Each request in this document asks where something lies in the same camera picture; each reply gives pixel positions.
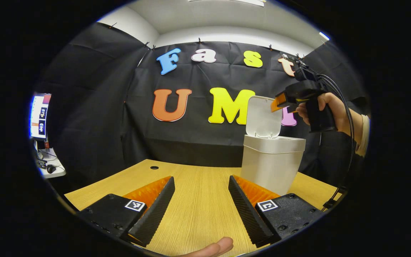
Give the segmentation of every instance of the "wooden table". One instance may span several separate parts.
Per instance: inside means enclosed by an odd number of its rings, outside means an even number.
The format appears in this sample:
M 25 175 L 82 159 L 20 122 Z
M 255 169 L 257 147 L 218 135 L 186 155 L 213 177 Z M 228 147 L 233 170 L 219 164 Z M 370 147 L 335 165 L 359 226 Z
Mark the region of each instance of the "wooden table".
M 223 257 L 252 252 L 247 231 L 228 191 L 230 175 L 241 168 L 189 166 L 145 160 L 113 176 L 65 194 L 83 210 L 109 193 L 123 196 L 166 176 L 173 176 L 176 192 L 158 230 L 146 249 L 168 256 L 199 250 L 223 236 L 234 240 L 234 248 Z M 321 209 L 336 187 L 298 172 L 290 190 Z

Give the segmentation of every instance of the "human hand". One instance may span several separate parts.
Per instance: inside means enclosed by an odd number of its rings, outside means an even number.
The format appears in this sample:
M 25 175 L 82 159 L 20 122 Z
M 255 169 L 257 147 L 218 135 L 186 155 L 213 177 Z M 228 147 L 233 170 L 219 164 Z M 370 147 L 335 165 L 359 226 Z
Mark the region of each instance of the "human hand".
M 329 104 L 329 107 L 331 108 L 334 116 L 334 121 L 336 122 L 337 130 L 350 135 L 350 123 L 344 103 L 333 93 L 324 93 L 318 96 L 318 107 L 320 111 L 324 110 L 326 104 Z M 307 115 L 305 103 L 299 104 L 299 106 L 296 108 L 296 111 L 298 112 L 299 116 L 302 117 L 304 122 L 310 126 L 309 116 Z
M 201 250 L 176 257 L 217 257 L 225 252 L 229 252 L 233 247 L 233 239 L 225 236 L 218 242 L 210 244 Z

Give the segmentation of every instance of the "open lid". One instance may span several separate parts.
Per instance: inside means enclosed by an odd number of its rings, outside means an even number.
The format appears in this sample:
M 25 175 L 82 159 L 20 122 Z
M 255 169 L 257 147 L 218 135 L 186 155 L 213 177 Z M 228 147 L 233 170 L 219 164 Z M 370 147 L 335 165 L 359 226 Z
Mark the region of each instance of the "open lid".
M 252 96 L 248 100 L 247 135 L 259 138 L 275 138 L 280 134 L 283 111 L 271 112 L 273 98 Z

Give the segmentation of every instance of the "white wall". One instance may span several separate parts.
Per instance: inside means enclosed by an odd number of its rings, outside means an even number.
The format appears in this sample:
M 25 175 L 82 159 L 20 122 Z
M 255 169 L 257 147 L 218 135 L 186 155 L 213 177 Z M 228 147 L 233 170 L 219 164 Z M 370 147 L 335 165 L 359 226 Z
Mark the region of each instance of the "white wall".
M 154 45 L 159 36 L 158 31 L 148 21 L 127 6 L 108 13 L 98 22 L 108 25 L 113 25 L 117 22 L 114 25 L 115 28 L 130 34 L 144 44 L 150 41 L 149 46 Z
M 273 49 L 293 55 L 299 54 L 300 56 L 307 55 L 314 50 L 312 47 L 286 36 L 253 28 L 234 26 L 205 26 L 172 31 L 160 35 L 154 45 L 160 47 L 177 43 L 197 42 L 199 37 L 201 41 L 239 42 L 264 47 L 272 45 Z

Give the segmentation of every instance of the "monitor screen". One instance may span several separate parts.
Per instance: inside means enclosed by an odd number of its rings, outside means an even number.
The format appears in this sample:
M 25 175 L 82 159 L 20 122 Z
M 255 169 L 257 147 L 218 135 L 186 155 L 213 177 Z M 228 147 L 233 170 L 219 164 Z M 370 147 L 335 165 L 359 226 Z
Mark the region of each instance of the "monitor screen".
M 47 111 L 51 94 L 35 93 L 31 102 L 30 135 L 36 139 L 46 139 Z

